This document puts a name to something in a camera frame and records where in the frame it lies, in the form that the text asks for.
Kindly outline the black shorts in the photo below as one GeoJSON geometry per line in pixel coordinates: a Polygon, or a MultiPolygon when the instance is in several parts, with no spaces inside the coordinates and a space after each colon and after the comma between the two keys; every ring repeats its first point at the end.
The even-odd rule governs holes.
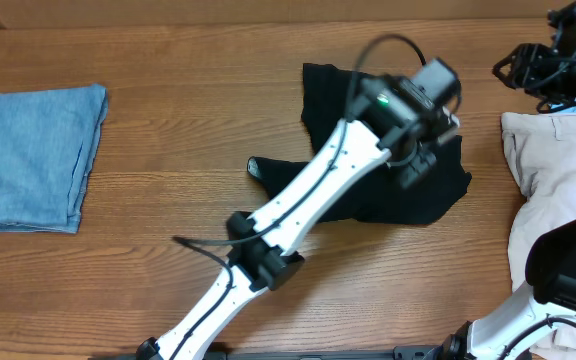
{"type": "MultiPolygon", "coordinates": [[[[315,152],[343,116],[350,71],[333,65],[303,65],[301,120],[315,152]]],[[[461,164],[462,138],[439,146],[427,141],[437,163],[407,189],[399,184],[399,168],[382,165],[355,183],[321,218],[322,222],[354,219],[365,223],[428,225],[440,219],[468,190],[472,175],[461,164]]]]}

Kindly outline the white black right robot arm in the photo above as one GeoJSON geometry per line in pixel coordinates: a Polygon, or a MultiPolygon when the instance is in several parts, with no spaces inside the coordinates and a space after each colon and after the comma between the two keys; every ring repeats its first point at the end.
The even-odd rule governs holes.
{"type": "Polygon", "coordinates": [[[510,232],[512,295],[462,326],[436,359],[576,359],[576,2],[548,15],[550,45],[524,43],[493,68],[538,99],[501,117],[504,153],[526,201],[510,232]]]}

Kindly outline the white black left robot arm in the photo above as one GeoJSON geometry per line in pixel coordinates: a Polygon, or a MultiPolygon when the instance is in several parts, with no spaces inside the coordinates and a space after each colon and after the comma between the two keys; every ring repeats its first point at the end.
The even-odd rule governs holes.
{"type": "Polygon", "coordinates": [[[174,328],[144,341],[139,359],[201,359],[225,326],[253,299],[285,284],[303,265],[298,248],[339,198],[387,165],[403,188],[436,162],[422,141],[442,144],[459,122],[446,105],[460,95],[457,74],[441,59],[413,77],[351,76],[344,116],[327,142],[271,201],[227,222],[230,251],[205,295],[174,328]]]}

